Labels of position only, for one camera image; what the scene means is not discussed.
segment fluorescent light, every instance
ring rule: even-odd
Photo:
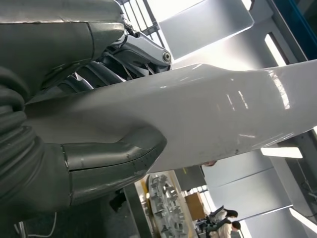
[[[251,6],[252,6],[252,1],[251,0],[242,0],[242,3],[245,6],[245,8],[247,8],[247,10],[250,10]]]
[[[315,223],[303,216],[302,214],[300,214],[297,211],[294,210],[293,208],[289,208],[289,211],[291,212],[291,214],[293,217],[297,219],[298,221],[304,224],[305,226],[306,226],[306,227],[308,227],[308,228],[311,229],[312,231],[317,234],[317,226]]]
[[[266,156],[287,157],[302,159],[303,155],[297,147],[276,147],[276,148],[261,148],[261,152]]]
[[[279,66],[286,65],[286,62],[283,59],[283,57],[281,55],[281,53],[269,34],[266,36],[265,41]]]

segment worker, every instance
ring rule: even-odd
[[[227,210],[226,208],[223,208],[220,210],[220,212],[217,213],[214,217],[210,217],[210,220],[214,224],[217,224],[220,221],[222,221],[225,218],[237,218],[238,212],[235,210]]]
[[[231,238],[231,231],[237,232],[241,229],[240,222],[225,223],[216,232],[210,232],[211,238]]]

